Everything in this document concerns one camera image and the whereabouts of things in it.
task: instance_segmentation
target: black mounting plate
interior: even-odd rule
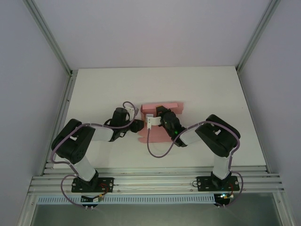
[[[114,178],[98,178],[96,188],[91,190],[86,190],[81,186],[80,180],[78,178],[74,178],[72,183],[72,193],[111,193],[113,192],[114,187]]]
[[[211,182],[211,176],[208,177],[197,177],[197,185],[198,185],[198,191],[199,192],[219,192],[219,191],[226,191],[231,192],[231,185],[233,185],[234,191],[239,191],[239,184],[238,179],[236,176],[230,176],[229,180],[226,182],[226,184],[221,187],[220,189],[216,188],[212,182]]]

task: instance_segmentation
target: white platform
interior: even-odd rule
[[[183,101],[184,111],[178,117],[185,127],[216,114],[241,134],[241,148],[234,155],[232,165],[265,165],[233,66],[80,69],[66,123],[72,118],[83,123],[104,123],[127,100],[137,107],[145,103]],[[156,159],[149,155],[146,144],[138,142],[138,137],[128,132],[115,142],[93,141],[86,155],[98,168],[213,166],[214,154],[201,141],[186,148],[174,146],[169,155]],[[150,147],[154,154],[161,155],[170,144],[150,144]]]

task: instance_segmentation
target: pink object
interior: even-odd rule
[[[156,107],[164,106],[166,108],[171,109],[175,114],[182,114],[184,109],[183,102],[173,102],[173,103],[157,103],[157,104],[146,104],[142,105],[140,108],[141,119],[145,120],[146,114],[153,114],[156,117]],[[138,138],[141,143],[147,142],[147,127],[144,124],[144,128],[138,132],[138,134],[142,137]],[[160,142],[172,142],[169,135],[166,133],[163,127],[152,126],[150,130],[150,143],[160,143]]]

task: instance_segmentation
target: white wall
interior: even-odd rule
[[[301,224],[301,1],[281,1],[241,74],[259,138]]]
[[[0,225],[16,225],[66,76],[21,0],[0,4]]]
[[[269,0],[36,0],[72,69],[236,65]]]

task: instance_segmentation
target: glass panel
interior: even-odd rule
[[[32,226],[280,226],[272,194],[243,194],[235,204],[38,205]]]

